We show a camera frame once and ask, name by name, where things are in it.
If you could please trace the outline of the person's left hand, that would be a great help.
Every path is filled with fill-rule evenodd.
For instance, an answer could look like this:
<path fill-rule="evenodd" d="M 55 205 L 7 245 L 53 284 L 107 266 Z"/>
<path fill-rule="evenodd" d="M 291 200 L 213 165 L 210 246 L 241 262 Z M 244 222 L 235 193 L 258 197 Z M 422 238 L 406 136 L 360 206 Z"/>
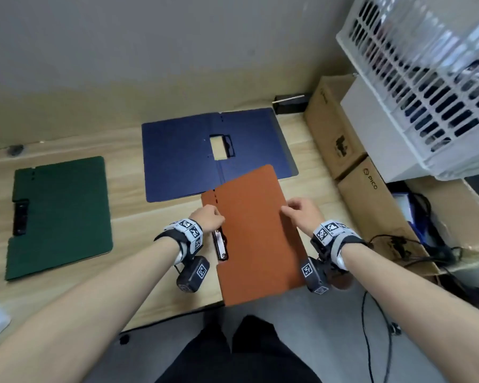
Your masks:
<path fill-rule="evenodd" d="M 196 209 L 189 216 L 189 219 L 195 221 L 200 227 L 203 234 L 211 233 L 210 231 L 210 205 L 205 205 Z"/>

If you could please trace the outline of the person's right hand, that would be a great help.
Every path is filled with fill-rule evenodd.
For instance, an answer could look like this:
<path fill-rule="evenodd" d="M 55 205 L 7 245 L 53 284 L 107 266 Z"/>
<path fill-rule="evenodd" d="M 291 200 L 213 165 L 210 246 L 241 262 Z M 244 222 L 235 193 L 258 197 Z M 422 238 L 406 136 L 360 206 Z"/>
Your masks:
<path fill-rule="evenodd" d="M 309 238 L 313 237 L 314 231 L 326 221 L 323 213 L 317 207 L 317 205 L 308 198 L 306 199 L 306 221 L 304 224 L 294 224 Z"/>

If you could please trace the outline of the orange folder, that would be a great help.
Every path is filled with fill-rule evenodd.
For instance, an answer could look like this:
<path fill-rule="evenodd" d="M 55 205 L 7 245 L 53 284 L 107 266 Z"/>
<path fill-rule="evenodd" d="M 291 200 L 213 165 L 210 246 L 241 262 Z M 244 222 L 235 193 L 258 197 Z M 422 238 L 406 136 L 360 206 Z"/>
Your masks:
<path fill-rule="evenodd" d="M 201 194 L 225 218 L 228 259 L 217 276 L 227 307 L 283 294 L 305 285 L 307 251 L 297 228 L 281 213 L 287 204 L 274 167 L 264 165 Z"/>

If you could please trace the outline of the person's right forearm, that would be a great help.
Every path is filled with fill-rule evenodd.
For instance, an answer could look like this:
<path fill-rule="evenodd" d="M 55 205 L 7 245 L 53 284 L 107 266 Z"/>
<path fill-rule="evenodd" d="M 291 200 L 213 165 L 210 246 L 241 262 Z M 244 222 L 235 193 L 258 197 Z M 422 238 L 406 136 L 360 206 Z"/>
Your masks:
<path fill-rule="evenodd" d="M 479 383 L 479 309 L 363 244 L 341 257 L 450 383 Z"/>

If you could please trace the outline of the person's left forearm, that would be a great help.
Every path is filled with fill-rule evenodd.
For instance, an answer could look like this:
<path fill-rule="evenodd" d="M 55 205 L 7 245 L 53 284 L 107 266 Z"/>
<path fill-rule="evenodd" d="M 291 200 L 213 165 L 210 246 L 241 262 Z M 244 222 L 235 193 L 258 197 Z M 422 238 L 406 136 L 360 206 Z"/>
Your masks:
<path fill-rule="evenodd" d="M 81 382 L 178 253 L 160 238 L 31 316 L 0 345 L 0 383 Z"/>

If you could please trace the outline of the silver folder clip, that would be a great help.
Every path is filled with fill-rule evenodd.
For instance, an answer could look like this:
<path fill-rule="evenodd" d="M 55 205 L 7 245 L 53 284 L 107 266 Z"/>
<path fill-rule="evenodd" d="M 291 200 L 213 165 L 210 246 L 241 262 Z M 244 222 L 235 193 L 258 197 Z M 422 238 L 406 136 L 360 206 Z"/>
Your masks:
<path fill-rule="evenodd" d="M 227 261 L 229 259 L 227 252 L 227 239 L 223 234 L 221 227 L 212 232 L 212 238 L 218 261 Z"/>

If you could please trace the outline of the left wristband with markers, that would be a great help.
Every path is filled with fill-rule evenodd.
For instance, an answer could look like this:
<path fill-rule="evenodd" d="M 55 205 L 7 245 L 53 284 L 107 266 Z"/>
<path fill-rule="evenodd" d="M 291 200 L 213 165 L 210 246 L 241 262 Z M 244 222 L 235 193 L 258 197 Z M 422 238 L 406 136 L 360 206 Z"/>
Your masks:
<path fill-rule="evenodd" d="M 203 236 L 202 228 L 195 220 L 184 218 L 165 226 L 164 230 L 155 237 L 154 241 L 163 237 L 175 240 L 179 245 L 179 254 L 174 265 L 178 265 L 185 260 L 194 259 L 203 246 Z"/>

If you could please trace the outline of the wristband with markers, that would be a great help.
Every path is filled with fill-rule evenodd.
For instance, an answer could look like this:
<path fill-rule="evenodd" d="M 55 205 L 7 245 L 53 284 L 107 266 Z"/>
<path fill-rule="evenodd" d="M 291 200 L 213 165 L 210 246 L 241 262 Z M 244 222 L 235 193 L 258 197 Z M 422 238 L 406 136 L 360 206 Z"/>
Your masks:
<path fill-rule="evenodd" d="M 164 230 L 155 237 L 154 241 L 163 237 L 175 240 L 179 245 L 179 254 L 174 265 L 178 265 L 185 260 L 194 259 L 203 246 L 203 236 L 202 228 L 195 220 L 184 218 L 165 226 Z"/>
<path fill-rule="evenodd" d="M 345 244 L 363 244 L 369 248 L 372 245 L 361 238 L 354 230 L 336 220 L 321 223 L 311 237 L 311 244 L 324 263 L 342 272 L 349 272 L 342 258 L 342 248 Z"/>

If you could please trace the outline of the right wristband with markers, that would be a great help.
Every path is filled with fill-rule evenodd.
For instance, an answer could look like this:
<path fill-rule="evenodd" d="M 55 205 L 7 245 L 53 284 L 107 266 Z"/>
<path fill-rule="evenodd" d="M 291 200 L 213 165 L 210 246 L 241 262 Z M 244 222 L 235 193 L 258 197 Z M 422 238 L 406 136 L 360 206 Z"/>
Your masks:
<path fill-rule="evenodd" d="M 369 248 L 372 245 L 361 238 L 354 230 L 336 220 L 321 223 L 311 237 L 311 244 L 324 263 L 342 272 L 349 272 L 342 258 L 342 248 L 345 244 L 363 244 Z"/>

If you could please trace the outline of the dark blue open folder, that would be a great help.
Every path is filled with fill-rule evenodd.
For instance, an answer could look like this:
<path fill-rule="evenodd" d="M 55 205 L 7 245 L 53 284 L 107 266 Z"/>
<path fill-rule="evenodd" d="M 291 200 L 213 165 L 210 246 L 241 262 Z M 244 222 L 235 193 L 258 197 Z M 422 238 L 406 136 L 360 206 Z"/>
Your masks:
<path fill-rule="evenodd" d="M 278 179 L 298 175 L 272 108 L 206 113 L 141 126 L 149 203 L 200 194 L 264 165 Z M 236 156 L 226 159 L 222 135 Z"/>

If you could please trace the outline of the long brown cardboard box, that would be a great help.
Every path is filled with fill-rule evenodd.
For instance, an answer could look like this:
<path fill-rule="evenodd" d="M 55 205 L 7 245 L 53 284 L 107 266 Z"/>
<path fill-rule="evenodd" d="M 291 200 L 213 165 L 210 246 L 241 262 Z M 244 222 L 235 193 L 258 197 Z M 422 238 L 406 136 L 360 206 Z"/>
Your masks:
<path fill-rule="evenodd" d="M 370 157 L 340 180 L 337 187 L 358 234 L 379 255 L 399 265 L 430 257 L 417 242 L 417 235 Z"/>

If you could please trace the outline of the small black box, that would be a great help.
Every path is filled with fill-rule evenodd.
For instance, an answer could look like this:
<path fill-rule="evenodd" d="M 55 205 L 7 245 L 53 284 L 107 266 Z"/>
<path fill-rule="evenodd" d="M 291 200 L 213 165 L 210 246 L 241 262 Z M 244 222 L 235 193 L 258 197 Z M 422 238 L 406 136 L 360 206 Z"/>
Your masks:
<path fill-rule="evenodd" d="M 276 115 L 303 113 L 311 97 L 311 93 L 277 95 L 272 102 L 272 108 Z"/>

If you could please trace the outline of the blue item in box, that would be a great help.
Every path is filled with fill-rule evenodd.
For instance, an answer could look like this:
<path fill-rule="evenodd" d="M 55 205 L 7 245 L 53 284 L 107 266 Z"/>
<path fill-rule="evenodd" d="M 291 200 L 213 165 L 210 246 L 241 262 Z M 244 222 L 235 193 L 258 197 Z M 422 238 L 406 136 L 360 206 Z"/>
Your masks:
<path fill-rule="evenodd" d="M 424 218 L 425 215 L 422 213 L 422 208 L 419 201 L 414 199 L 413 196 L 408 192 L 395 192 L 391 193 L 391 195 L 396 201 L 404 216 L 404 219 L 410 225 L 418 240 L 422 243 L 425 243 L 427 225 Z"/>

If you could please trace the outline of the white box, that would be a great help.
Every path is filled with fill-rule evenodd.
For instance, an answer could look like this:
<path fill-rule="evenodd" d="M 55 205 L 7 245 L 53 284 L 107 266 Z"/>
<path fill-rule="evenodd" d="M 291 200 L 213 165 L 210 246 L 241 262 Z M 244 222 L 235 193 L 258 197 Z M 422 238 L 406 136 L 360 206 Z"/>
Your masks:
<path fill-rule="evenodd" d="M 360 76 L 355 77 L 341 106 L 385 182 L 429 176 Z"/>

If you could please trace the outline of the person's black trousers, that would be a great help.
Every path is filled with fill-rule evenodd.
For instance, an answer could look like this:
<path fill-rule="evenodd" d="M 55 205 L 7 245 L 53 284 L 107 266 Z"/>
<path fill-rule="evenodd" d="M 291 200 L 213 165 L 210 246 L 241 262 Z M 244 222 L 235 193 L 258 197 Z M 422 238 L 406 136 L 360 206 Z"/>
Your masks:
<path fill-rule="evenodd" d="M 155 383 L 322 383 L 279 338 L 273 324 L 243 318 L 229 346 L 220 324 L 205 324 Z"/>

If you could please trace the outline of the dark green folder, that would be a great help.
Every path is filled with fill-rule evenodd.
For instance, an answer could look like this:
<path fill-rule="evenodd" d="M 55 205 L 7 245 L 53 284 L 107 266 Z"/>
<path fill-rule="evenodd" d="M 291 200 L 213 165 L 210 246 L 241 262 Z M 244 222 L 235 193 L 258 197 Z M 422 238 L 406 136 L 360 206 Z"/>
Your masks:
<path fill-rule="evenodd" d="M 105 168 L 95 156 L 15 171 L 12 202 L 30 204 L 26 234 L 7 244 L 5 281 L 113 249 Z"/>

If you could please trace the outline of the large open cardboard box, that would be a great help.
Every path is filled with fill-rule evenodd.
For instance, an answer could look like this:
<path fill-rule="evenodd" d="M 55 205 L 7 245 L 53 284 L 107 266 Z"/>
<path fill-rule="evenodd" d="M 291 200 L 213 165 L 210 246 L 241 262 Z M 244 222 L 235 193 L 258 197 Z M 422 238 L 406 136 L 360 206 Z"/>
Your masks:
<path fill-rule="evenodd" d="M 451 271 L 479 267 L 479 194 L 464 179 L 439 181 L 432 176 L 405 180 L 409 189 L 426 197 L 431 220 L 442 240 L 462 248 Z"/>

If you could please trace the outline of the white plastic basket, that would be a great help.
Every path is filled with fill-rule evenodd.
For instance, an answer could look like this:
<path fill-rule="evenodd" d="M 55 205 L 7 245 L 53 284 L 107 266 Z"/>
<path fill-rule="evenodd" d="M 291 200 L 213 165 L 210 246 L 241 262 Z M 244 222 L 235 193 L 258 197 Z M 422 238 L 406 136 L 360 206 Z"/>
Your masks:
<path fill-rule="evenodd" d="M 479 0 L 354 0 L 336 39 L 430 176 L 479 174 Z"/>

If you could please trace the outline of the black clip of green folder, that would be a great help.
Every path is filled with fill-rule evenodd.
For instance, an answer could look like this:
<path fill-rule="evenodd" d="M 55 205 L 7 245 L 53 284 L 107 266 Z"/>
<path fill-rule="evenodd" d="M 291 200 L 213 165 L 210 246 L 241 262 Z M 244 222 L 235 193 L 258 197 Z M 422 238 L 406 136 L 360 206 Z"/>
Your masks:
<path fill-rule="evenodd" d="M 14 201 L 13 236 L 26 234 L 29 204 L 28 199 Z"/>

